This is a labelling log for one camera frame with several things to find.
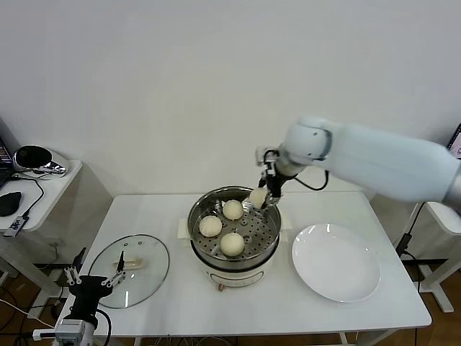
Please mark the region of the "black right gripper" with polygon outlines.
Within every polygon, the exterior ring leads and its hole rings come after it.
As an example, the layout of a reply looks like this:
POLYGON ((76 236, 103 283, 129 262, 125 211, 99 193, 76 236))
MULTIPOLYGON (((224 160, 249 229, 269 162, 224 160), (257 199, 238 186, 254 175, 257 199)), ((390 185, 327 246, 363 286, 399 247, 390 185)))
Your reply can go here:
MULTIPOLYGON (((285 176, 275 170, 275 174, 270 175, 267 171, 262 172, 259 180, 260 188, 267 188, 268 193, 264 199, 264 208, 270 208, 276 206, 282 197, 282 186, 286 181, 289 180, 288 176, 285 176)), ((245 211, 254 210, 255 206, 250 200, 243 201, 243 209, 245 211)))

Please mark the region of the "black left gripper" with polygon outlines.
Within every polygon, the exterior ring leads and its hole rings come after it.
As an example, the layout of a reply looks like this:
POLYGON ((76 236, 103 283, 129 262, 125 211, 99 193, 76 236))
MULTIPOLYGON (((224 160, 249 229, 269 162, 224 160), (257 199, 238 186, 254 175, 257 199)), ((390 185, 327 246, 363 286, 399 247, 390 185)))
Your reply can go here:
POLYGON ((64 268, 70 293, 74 296, 74 302, 70 308, 69 319, 90 319, 95 317, 99 300, 109 295, 109 288, 114 288, 120 284, 126 276, 124 270, 124 252, 121 251, 120 258, 116 266, 116 273, 110 277, 82 275, 79 276, 82 268, 84 247, 73 259, 73 262, 64 268))

